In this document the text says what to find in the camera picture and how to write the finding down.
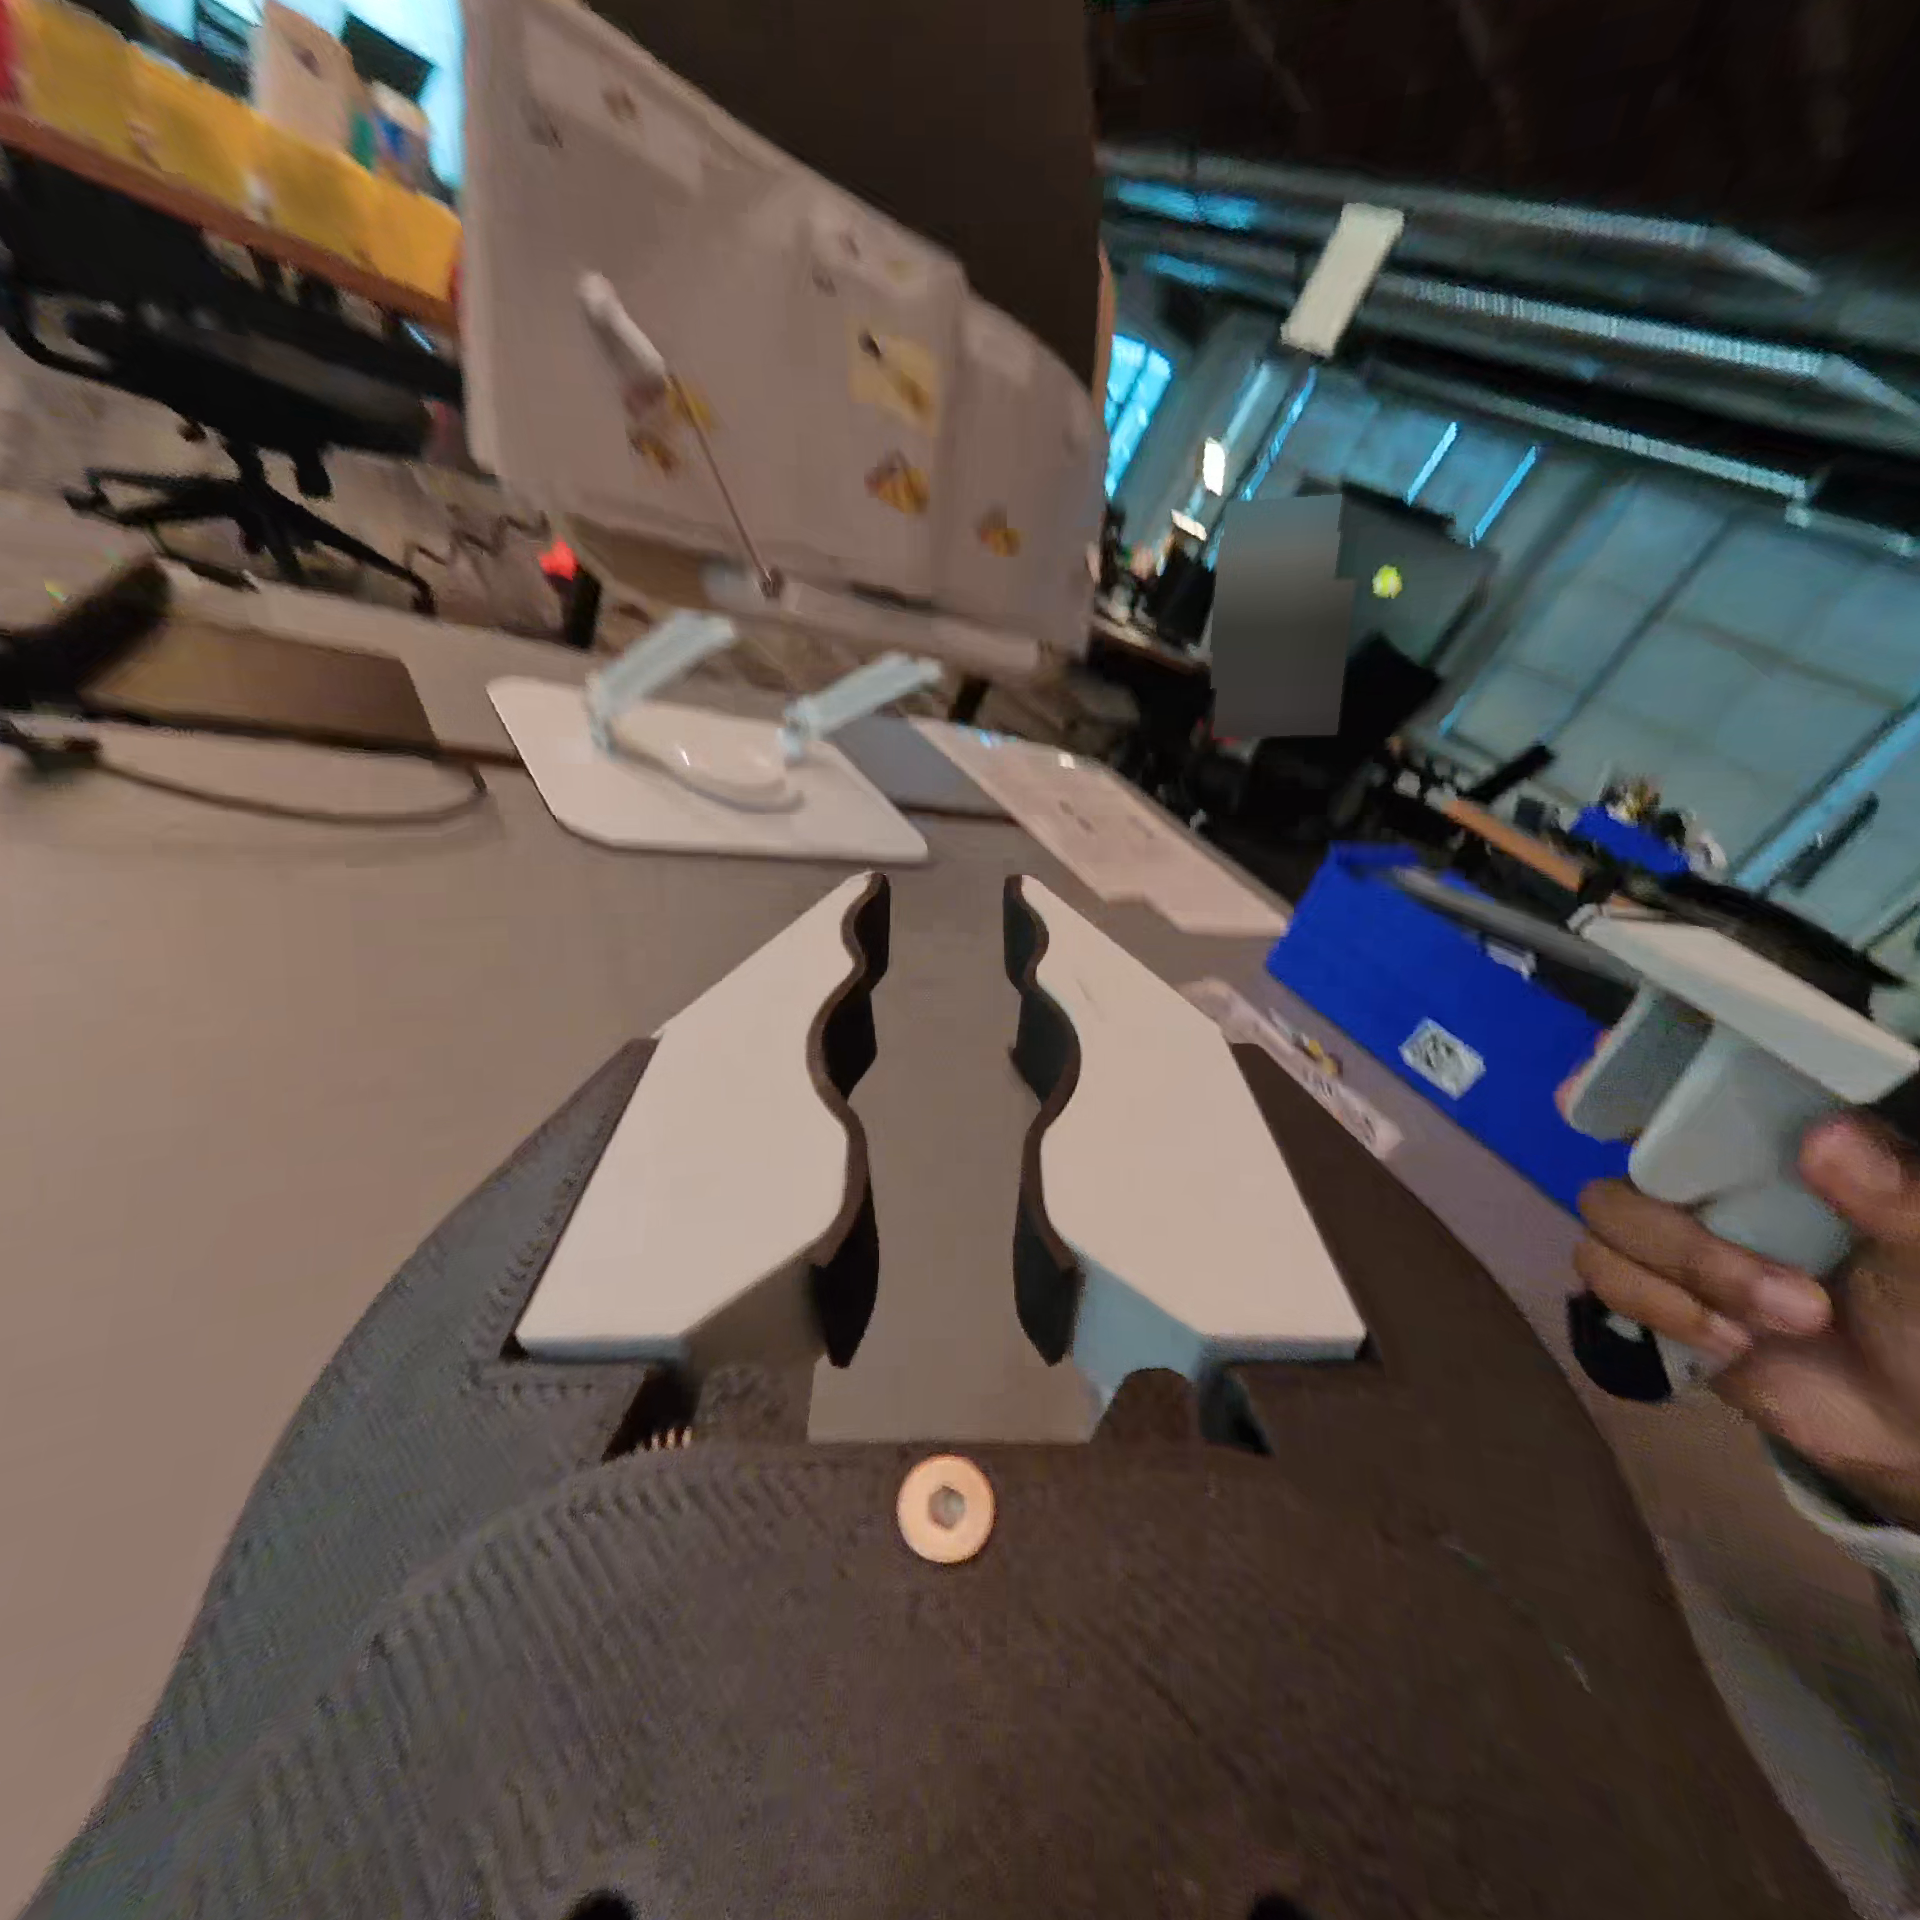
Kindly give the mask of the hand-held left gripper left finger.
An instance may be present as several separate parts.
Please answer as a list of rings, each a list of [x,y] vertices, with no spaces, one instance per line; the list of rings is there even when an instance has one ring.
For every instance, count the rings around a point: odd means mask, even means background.
[[[892,885],[835,886],[654,1035],[524,1307],[545,1363],[849,1364],[877,1299],[868,1142]]]

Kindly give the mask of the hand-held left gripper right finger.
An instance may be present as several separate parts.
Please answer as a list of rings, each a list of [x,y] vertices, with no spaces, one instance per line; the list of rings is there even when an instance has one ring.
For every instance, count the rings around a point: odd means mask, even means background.
[[[1044,883],[1002,890],[1019,1158],[1014,1312],[1099,1406],[1143,1374],[1207,1393],[1345,1364],[1359,1309],[1218,1026]]]

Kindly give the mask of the person's right forearm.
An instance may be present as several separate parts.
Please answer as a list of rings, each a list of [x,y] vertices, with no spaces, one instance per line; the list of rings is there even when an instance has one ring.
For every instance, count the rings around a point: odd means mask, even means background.
[[[1916,1528],[1884,1518],[1785,1444],[1767,1440],[1764,1450],[1791,1512],[1873,1576],[1911,1652],[1917,1652]]]

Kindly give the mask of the person's right hand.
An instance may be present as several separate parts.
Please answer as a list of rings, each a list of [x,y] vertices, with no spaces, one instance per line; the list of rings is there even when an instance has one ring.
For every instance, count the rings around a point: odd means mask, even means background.
[[[1799,1178],[1854,1234],[1826,1280],[1633,1184],[1582,1193],[1572,1267],[1625,1322],[1711,1364],[1711,1390],[1881,1525],[1917,1525],[1917,1173],[1878,1117],[1820,1122]]]

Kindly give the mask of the blue plastic bin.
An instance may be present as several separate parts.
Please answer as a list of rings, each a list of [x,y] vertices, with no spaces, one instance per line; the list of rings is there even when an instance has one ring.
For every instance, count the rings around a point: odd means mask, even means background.
[[[1381,1068],[1565,1212],[1628,1173],[1628,1146],[1579,1134],[1557,1097],[1601,1042],[1618,994],[1571,998],[1547,964],[1433,912],[1398,872],[1410,848],[1332,843],[1308,878],[1266,971]]]

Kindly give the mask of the white paper sheet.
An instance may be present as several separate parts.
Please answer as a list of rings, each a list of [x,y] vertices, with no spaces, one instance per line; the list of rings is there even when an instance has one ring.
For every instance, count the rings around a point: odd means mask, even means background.
[[[974,728],[909,728],[1099,900],[1148,908],[1191,938],[1275,941],[1289,928],[1282,905],[1107,764]]]

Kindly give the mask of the white book stand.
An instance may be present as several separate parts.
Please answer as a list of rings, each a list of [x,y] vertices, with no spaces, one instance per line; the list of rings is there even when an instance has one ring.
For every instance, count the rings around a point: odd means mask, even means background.
[[[886,653],[798,698],[778,720],[666,699],[735,641],[727,618],[682,610],[578,689],[527,676],[486,686],[555,824],[614,850],[866,869],[926,862],[924,835],[831,740],[935,689],[942,665]]]

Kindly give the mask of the white ceiling light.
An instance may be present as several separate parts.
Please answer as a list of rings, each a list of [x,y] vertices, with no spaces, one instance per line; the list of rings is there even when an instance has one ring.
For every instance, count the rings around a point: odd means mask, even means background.
[[[1279,342],[1297,355],[1329,362],[1353,324],[1375,278],[1401,240],[1401,209],[1350,202],[1302,282],[1282,326]]]

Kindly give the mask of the black office chair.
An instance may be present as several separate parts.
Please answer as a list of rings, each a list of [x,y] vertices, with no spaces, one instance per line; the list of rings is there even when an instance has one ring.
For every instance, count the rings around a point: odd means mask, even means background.
[[[415,612],[431,585],[308,510],[332,498],[329,457],[412,461],[435,402],[463,396],[454,364],[378,307],[349,315],[339,283],[241,248],[234,268],[203,229],[71,164],[4,148],[4,336],[30,362],[157,405],[226,474],[90,466],[76,512],[142,534],[226,522],[254,560],[305,585],[323,547],[397,581]]]

